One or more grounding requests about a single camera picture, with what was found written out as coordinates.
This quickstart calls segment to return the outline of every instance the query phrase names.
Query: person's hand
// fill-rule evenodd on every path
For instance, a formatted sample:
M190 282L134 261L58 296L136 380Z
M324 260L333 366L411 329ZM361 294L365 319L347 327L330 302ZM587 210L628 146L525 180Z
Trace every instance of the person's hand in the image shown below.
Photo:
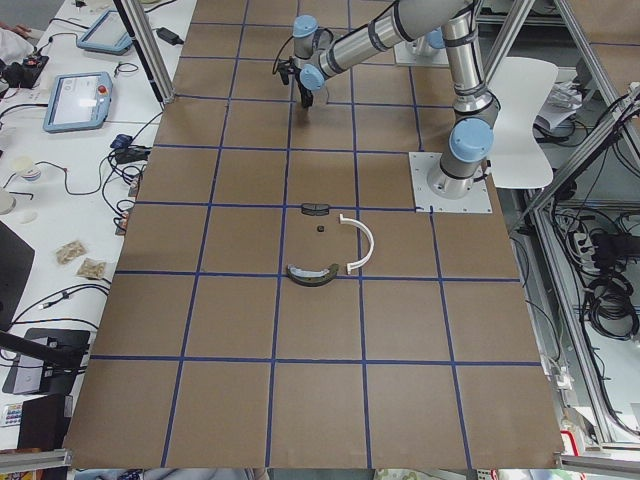
M11 28L10 30L13 33L17 33L22 38L29 38L29 32L31 31L31 29L29 27L27 27L26 25L22 25L21 23L19 23L15 27Z

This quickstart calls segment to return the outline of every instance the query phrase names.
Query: black monitor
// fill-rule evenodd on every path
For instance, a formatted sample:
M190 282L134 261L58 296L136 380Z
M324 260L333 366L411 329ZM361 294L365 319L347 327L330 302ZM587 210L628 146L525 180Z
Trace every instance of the black monitor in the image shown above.
M68 394L89 346L89 332L31 328L24 338L7 333L29 280L34 256L33 248L0 222L0 348L18 354L2 391Z

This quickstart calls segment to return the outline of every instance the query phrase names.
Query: white sleeve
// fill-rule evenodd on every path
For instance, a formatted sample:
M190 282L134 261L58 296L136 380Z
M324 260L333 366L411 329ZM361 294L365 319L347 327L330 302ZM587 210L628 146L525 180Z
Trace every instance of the white sleeve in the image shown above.
M33 45L11 30L0 29L0 60L7 65L22 62L22 59L33 52Z

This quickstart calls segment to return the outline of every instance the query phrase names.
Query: camera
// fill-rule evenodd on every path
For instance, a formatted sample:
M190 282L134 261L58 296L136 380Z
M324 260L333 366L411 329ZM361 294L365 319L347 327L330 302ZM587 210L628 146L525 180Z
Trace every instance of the camera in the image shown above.
M22 64L7 65L0 60L0 76L11 88L33 88L48 61L49 57L39 53L25 57Z

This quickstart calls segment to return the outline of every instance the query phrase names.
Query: white arc-shaped part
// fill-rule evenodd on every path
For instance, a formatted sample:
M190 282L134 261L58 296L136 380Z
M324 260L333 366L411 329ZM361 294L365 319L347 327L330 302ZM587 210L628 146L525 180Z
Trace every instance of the white arc-shaped part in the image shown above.
M362 232L364 232L365 236L367 237L367 240L369 240L369 251L367 252L367 254L364 257L362 257L360 260L347 263L347 275L351 275L351 272L353 270L363 267L364 264L369 261L369 259L371 258L371 255L373 254L375 241L373 240L373 234L371 233L371 230L369 230L369 227L367 227L364 223L358 220L354 220L353 218L347 218L344 215L340 214L340 224L352 225L358 228L359 230L362 230Z

